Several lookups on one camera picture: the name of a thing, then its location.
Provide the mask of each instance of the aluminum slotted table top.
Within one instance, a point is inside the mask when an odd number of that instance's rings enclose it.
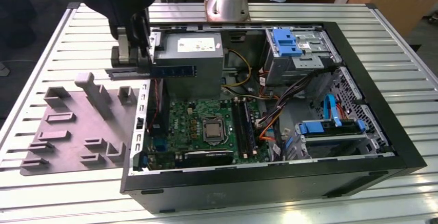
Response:
[[[150,12],[154,22],[206,20],[203,4],[154,4]],[[107,89],[142,82],[110,81],[104,69],[111,67],[116,42],[107,19],[80,5],[66,11],[0,131],[0,222],[414,224],[438,217],[438,81],[379,11],[365,5],[251,4],[250,12],[253,21],[339,24],[429,166],[351,197],[155,216],[119,193],[122,168],[22,176],[19,166],[44,114],[47,88],[79,90],[79,72],[92,72],[95,83]]]

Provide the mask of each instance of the yellow wire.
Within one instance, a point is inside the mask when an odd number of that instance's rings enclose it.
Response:
[[[238,87],[238,86],[241,86],[242,84],[245,84],[245,83],[250,80],[250,78],[251,78],[251,66],[250,66],[250,63],[249,63],[247,59],[241,55],[239,52],[237,52],[237,51],[233,50],[233,49],[229,49],[229,51],[234,52],[234,53],[241,57],[241,59],[242,59],[242,60],[245,61],[245,63],[246,63],[246,66],[249,67],[249,76],[247,76],[247,78],[245,79],[245,81],[242,81],[242,82],[239,82],[239,83],[235,83],[235,84],[222,85],[223,87]]]

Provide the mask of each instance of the green motherboard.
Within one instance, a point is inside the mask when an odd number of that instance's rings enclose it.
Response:
[[[167,153],[156,155],[155,169],[171,169],[175,166],[173,156],[182,151],[229,150],[234,152],[233,164],[249,164],[269,161],[266,144],[258,144],[257,155],[243,158],[234,127],[231,100],[199,100],[171,102],[170,133],[166,139],[154,139],[155,146]],[[259,119],[261,113],[255,100],[247,102],[251,120]],[[213,121],[210,133],[218,133],[223,139],[217,143],[206,141],[206,123]]]

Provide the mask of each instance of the motherboard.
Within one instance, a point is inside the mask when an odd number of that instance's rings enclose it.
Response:
[[[170,108],[169,135],[154,138],[152,170],[269,161],[267,145],[254,132],[247,134],[251,139],[242,137],[246,133],[242,128],[253,129],[261,117],[255,100],[174,101]],[[239,113],[243,111],[247,111],[247,124],[243,124],[246,115]]]

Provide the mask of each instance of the ram slot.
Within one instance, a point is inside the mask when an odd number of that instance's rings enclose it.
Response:
[[[238,149],[241,158],[257,155],[257,144],[251,124],[250,110],[246,101],[238,99],[233,103],[234,129],[238,139]]]

